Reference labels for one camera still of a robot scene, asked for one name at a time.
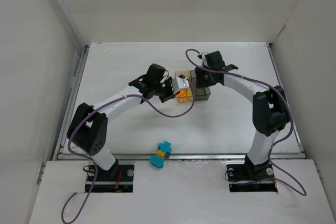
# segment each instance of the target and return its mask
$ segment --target blue toy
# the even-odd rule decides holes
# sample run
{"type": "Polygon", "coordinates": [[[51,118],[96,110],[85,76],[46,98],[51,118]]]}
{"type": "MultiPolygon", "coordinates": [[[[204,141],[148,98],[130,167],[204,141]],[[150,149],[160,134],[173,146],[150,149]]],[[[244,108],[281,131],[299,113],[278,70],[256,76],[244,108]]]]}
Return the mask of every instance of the blue toy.
{"type": "Polygon", "coordinates": [[[164,141],[158,145],[159,150],[156,155],[151,156],[151,164],[156,168],[161,169],[164,164],[164,158],[172,154],[171,143],[164,141]]]}

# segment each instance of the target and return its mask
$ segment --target metal bar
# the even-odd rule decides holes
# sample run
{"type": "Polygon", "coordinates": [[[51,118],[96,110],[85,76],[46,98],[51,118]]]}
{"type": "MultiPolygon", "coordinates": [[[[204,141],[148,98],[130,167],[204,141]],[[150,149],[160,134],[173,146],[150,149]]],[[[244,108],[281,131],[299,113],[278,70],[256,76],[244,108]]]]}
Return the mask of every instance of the metal bar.
{"type": "Polygon", "coordinates": [[[88,51],[89,51],[88,48],[89,48],[88,46],[84,47],[84,50],[82,52],[82,55],[81,55],[81,58],[80,58],[80,61],[79,61],[79,66],[78,66],[78,69],[77,69],[77,73],[73,77],[73,79],[71,80],[71,82],[73,83],[72,84],[72,89],[71,89],[71,94],[70,94],[69,100],[65,101],[65,102],[67,102],[67,109],[65,111],[64,118],[61,120],[62,125],[61,125],[59,135],[56,136],[57,141],[55,140],[54,146],[53,146],[53,149],[52,149],[51,160],[53,160],[53,161],[57,160],[57,156],[60,152],[61,144],[66,139],[66,129],[70,125],[71,115],[72,115],[73,109],[75,107],[76,97],[77,97],[77,94],[78,94],[80,81],[82,79],[86,59],[87,59],[87,56],[88,56],[88,51]]]}
{"type": "MultiPolygon", "coordinates": [[[[280,79],[280,75],[279,75],[279,71],[278,71],[277,65],[275,64],[275,61],[274,61],[274,57],[273,57],[273,54],[272,54],[272,49],[271,49],[271,46],[269,45],[269,43],[267,43],[267,49],[268,49],[268,53],[269,53],[269,56],[271,58],[271,61],[272,61],[272,64],[273,64],[273,68],[274,68],[275,74],[277,76],[278,82],[283,87],[281,79],[280,79]]],[[[301,144],[301,139],[299,137],[298,130],[296,128],[295,122],[294,122],[294,134],[295,134],[296,140],[298,141],[298,145],[299,145],[300,151],[301,150],[303,151],[303,146],[301,144]]]]}
{"type": "MultiPolygon", "coordinates": [[[[119,160],[149,160],[153,154],[114,154],[119,160]]],[[[167,160],[200,160],[200,159],[244,159],[245,154],[175,154],[167,160]]],[[[272,159],[303,159],[304,153],[274,153],[272,159]]],[[[85,158],[72,154],[59,154],[58,160],[85,160],[85,158]]]]}
{"type": "Polygon", "coordinates": [[[50,0],[50,2],[59,20],[61,21],[65,31],[70,37],[70,40],[72,44],[74,45],[77,53],[80,54],[83,47],[86,45],[86,43],[65,1],[64,0],[50,0]]]}

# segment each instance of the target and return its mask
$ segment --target white wall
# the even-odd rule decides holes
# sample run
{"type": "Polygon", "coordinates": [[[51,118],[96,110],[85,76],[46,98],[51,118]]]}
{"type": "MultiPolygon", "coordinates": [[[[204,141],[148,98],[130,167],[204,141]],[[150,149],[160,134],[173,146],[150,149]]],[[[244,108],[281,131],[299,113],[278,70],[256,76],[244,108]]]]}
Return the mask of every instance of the white wall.
{"type": "Polygon", "coordinates": [[[336,0],[300,0],[272,51],[308,158],[336,214],[336,0]]]}
{"type": "Polygon", "coordinates": [[[87,42],[273,42],[298,0],[65,0],[87,42]]]}
{"type": "Polygon", "coordinates": [[[0,222],[26,223],[74,46],[49,0],[0,0],[0,222]]]}

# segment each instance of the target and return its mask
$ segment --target white tabletop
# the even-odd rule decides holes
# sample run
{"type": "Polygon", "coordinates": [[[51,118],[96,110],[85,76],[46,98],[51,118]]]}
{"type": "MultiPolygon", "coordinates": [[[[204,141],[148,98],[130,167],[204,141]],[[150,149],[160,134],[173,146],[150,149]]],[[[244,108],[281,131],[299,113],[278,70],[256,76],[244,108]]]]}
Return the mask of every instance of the white tabletop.
{"type": "MultiPolygon", "coordinates": [[[[152,63],[162,65],[171,75],[192,70],[185,50],[219,50],[226,64],[239,67],[238,73],[278,85],[275,70],[264,42],[120,42],[93,43],[90,46],[75,108],[85,102],[100,102],[121,91],[128,83],[146,73],[152,63]]],[[[192,58],[200,63],[196,55],[192,58]]],[[[157,144],[172,143],[173,153],[238,154],[247,153],[255,133],[252,105],[234,90],[218,84],[210,88],[208,101],[196,102],[187,115],[165,118],[147,104],[131,108],[109,123],[107,144],[112,153],[153,153],[157,144]]],[[[167,114],[185,111],[191,103],[170,100],[151,101],[167,114]]],[[[287,134],[289,125],[278,139],[287,134]]],[[[297,153],[294,135],[275,147],[274,153],[297,153]]]]}
{"type": "MultiPolygon", "coordinates": [[[[230,193],[222,161],[165,161],[158,170],[149,161],[135,163],[133,193],[91,194],[75,222],[80,224],[334,224],[312,160],[276,160],[307,190],[300,196],[278,183],[278,193],[230,193]]],[[[77,214],[85,197],[87,161],[48,162],[30,224],[61,224],[77,214]]],[[[275,169],[275,176],[298,186],[275,169]]]]}

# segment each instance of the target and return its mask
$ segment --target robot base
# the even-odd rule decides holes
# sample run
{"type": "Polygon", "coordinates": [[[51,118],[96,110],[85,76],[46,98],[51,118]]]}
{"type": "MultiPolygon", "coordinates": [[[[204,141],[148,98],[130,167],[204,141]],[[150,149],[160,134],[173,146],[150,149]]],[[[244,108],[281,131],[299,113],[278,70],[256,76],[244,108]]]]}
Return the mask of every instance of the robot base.
{"type": "MultiPolygon", "coordinates": [[[[94,171],[95,166],[89,165],[88,171],[94,171]]],[[[85,183],[85,192],[88,192],[92,185],[94,173],[88,172],[85,183]]],[[[107,174],[98,167],[97,180],[94,183],[93,193],[131,193],[133,192],[133,178],[134,178],[134,165],[132,164],[119,164],[116,175],[110,178],[107,174]],[[121,172],[121,178],[119,180],[119,186],[116,188],[115,184],[118,181],[119,173],[121,172]]]]}
{"type": "Polygon", "coordinates": [[[264,178],[274,178],[271,164],[257,172],[249,173],[246,164],[227,164],[227,177],[230,192],[253,192],[253,191],[273,191],[277,192],[275,180],[266,180],[252,185],[243,185],[250,181],[258,181],[264,178]]]}

